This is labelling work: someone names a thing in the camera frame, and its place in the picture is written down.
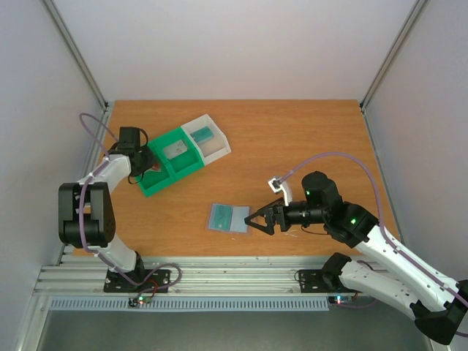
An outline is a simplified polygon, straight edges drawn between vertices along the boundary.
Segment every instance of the green tray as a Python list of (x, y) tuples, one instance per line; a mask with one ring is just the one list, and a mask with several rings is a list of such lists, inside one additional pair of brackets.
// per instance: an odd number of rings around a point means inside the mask
[[(179, 140), (184, 142), (188, 150), (173, 159), (167, 159), (162, 150)], [(137, 179), (139, 181), (138, 185), (146, 197), (157, 193), (204, 166), (203, 159), (197, 148), (180, 127), (153, 139), (148, 143), (148, 147), (159, 160), (161, 172), (147, 170), (143, 179), (141, 177)]]

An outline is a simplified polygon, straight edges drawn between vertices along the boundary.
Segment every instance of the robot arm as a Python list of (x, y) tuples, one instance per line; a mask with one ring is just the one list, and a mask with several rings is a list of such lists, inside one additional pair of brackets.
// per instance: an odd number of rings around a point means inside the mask
[[(133, 272), (139, 260), (137, 252), (129, 249), (116, 234), (116, 220), (110, 201), (111, 192), (122, 179), (140, 176), (156, 161), (147, 145), (140, 145), (141, 129), (122, 127), (119, 141), (109, 156), (88, 176), (75, 183), (62, 184), (58, 191), (58, 233), (61, 241), (82, 249), (79, 213), (87, 249), (101, 257), (111, 271)], [(83, 208), (80, 197), (86, 188)]]
[[(275, 186), (277, 192), (286, 189), (280, 188), (277, 178), (269, 185)], [(468, 280), (457, 282), (435, 270), (386, 229), (384, 238), (378, 219), (365, 208), (344, 202), (335, 183), (325, 174), (306, 175), (302, 187), (305, 201), (289, 199), (286, 205), (279, 199), (246, 217), (245, 223), (270, 235), (274, 234), (275, 224), (279, 224), (281, 231), (287, 231), (294, 224), (308, 227), (323, 223), (333, 239), (374, 258), (398, 279), (389, 279), (336, 253), (322, 269), (329, 287), (346, 287), (375, 297), (413, 319), (429, 338), (449, 344), (468, 310), (451, 292), (468, 299)], [(255, 222), (259, 216), (266, 225)], [(439, 282), (427, 273), (436, 276)]]

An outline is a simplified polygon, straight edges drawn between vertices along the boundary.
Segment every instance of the white wall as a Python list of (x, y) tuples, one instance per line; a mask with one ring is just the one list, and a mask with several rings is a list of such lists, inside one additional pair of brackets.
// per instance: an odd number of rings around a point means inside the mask
[(468, 279), (467, 18), (466, 0), (430, 1), (369, 106), (405, 241), (457, 279)]
[(107, 100), (359, 99), (415, 0), (56, 0)]
[(0, 53), (0, 348), (11, 350), (61, 245), (58, 188), (89, 147), (78, 112), (100, 109), (39, 0), (0, 1)]

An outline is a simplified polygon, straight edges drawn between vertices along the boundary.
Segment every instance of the transparent plastic sheet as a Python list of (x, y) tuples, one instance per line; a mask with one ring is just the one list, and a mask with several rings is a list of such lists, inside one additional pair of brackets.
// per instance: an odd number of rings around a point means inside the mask
[(250, 215), (250, 206), (234, 206), (222, 203), (213, 203), (210, 207), (206, 228), (222, 233), (250, 235), (251, 227), (245, 224), (244, 219)]

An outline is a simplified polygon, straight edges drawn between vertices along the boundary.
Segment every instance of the wooden table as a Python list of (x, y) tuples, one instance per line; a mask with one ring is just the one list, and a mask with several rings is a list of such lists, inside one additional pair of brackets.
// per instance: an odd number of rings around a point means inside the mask
[[(226, 134), (232, 153), (163, 189), (144, 197), (138, 185), (122, 181), (112, 193), (117, 233), (145, 256), (249, 256), (357, 254), (328, 236), (276, 228), (269, 236), (251, 236), (205, 228), (212, 203), (250, 205), (258, 209), (275, 200), (267, 185), (308, 157), (343, 151), (365, 162), (377, 178), (385, 221), (397, 235), (366, 126), (356, 101), (227, 100), (117, 101), (110, 128), (143, 128), (150, 139), (207, 113)], [(106, 138), (109, 148), (113, 141)], [(288, 180), (295, 200), (302, 200), (301, 179), (320, 170), (333, 179), (342, 197), (377, 215), (366, 174), (341, 157), (317, 160)], [(322, 226), (310, 230), (323, 232)]]

